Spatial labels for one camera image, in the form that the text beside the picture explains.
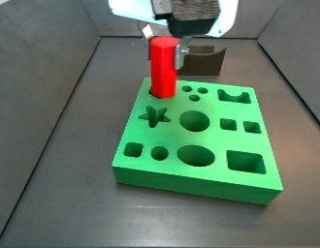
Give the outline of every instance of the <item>shape sorter toy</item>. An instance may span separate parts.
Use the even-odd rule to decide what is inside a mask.
[[[267,205],[283,190],[255,91],[179,80],[140,86],[112,167],[117,183]]]

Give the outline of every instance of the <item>square hole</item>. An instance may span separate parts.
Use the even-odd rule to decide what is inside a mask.
[[[252,134],[261,134],[259,123],[251,121],[243,121],[244,131]]]
[[[257,153],[226,151],[227,167],[234,171],[266,174],[262,156]]]
[[[236,131],[236,122],[231,119],[220,119],[219,120],[219,127],[224,130]]]
[[[137,158],[141,154],[143,145],[140,143],[127,143],[124,147],[124,156]]]

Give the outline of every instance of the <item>red block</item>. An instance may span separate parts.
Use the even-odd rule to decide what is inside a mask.
[[[174,97],[178,70],[175,69],[175,46],[179,39],[163,36],[151,40],[151,94],[157,98]]]

